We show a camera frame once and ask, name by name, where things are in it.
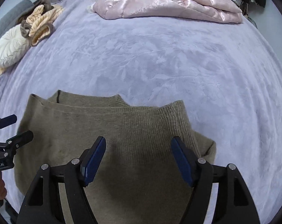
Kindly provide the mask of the olive green knit sweater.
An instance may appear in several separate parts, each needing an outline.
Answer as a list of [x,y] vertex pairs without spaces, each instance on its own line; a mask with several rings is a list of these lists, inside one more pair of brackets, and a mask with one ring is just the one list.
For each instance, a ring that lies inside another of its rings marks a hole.
[[178,223],[191,188],[171,153],[178,136],[198,157],[213,163],[215,141],[192,130],[183,101],[162,107],[133,107],[120,96],[60,92],[30,95],[18,131],[33,140],[15,156],[19,191],[27,192],[40,166],[63,165],[103,136],[106,152],[85,193],[99,223]]

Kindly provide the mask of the white round pleated cushion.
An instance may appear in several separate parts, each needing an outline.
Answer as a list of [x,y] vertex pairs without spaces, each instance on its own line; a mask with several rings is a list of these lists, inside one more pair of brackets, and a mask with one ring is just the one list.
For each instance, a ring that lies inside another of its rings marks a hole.
[[8,68],[19,62],[30,47],[30,41],[21,34],[18,24],[0,38],[0,68]]

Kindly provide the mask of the grey quilted headboard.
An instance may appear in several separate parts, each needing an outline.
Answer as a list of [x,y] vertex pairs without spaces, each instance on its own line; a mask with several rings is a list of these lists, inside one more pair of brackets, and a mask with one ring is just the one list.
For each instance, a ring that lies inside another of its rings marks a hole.
[[16,20],[20,15],[33,6],[30,0],[23,0],[19,2],[15,7],[8,11],[0,19],[0,38],[5,32],[15,26]]

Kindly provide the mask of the peach and brown garment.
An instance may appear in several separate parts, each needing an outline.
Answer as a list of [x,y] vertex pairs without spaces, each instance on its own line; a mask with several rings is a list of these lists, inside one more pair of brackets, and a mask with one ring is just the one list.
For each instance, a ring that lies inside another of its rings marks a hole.
[[[49,0],[37,0],[17,18],[15,26],[21,25],[22,36],[29,39],[30,48],[35,47],[53,34],[54,21],[64,10],[60,5],[52,5]],[[8,68],[0,68],[0,75]]]

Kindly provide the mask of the lavender plush bedspread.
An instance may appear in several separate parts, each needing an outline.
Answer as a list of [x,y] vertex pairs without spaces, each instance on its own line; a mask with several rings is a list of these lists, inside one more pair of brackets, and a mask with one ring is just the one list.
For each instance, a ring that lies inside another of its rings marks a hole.
[[22,118],[30,94],[119,94],[133,106],[183,100],[192,128],[235,163],[261,223],[282,206],[282,64],[246,19],[104,20],[95,0],[63,0],[52,36],[0,76],[0,117]]

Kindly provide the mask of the pink satin quilt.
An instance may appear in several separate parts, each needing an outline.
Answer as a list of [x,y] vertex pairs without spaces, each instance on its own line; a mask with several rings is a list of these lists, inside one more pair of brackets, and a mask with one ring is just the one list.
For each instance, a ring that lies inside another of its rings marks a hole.
[[242,23],[242,11],[231,0],[97,0],[89,9],[106,20],[159,16]]

